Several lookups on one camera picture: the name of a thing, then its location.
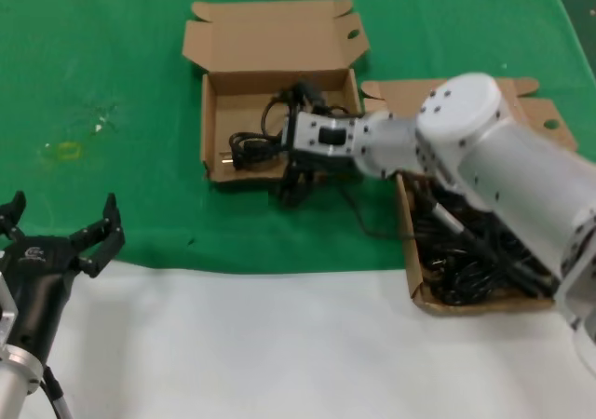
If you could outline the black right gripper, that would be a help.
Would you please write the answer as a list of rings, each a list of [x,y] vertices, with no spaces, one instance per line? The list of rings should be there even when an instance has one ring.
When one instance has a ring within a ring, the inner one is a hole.
[[[312,113],[325,113],[327,102],[322,93],[307,81],[295,84],[295,95],[301,108],[311,107]],[[316,174],[322,170],[320,164],[294,157],[294,137],[298,112],[289,110],[281,131],[278,150],[289,161],[278,186],[278,201],[281,206],[293,209],[305,202],[311,195]]]

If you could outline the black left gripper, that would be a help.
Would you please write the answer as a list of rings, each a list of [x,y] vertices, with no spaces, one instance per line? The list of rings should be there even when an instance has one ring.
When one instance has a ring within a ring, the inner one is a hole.
[[[25,237],[18,227],[25,208],[22,191],[1,206],[1,234],[15,241],[5,248],[1,273],[18,309],[7,343],[46,361],[78,274],[75,258],[78,270],[95,278],[122,250],[125,233],[114,193],[102,217],[69,238]]]

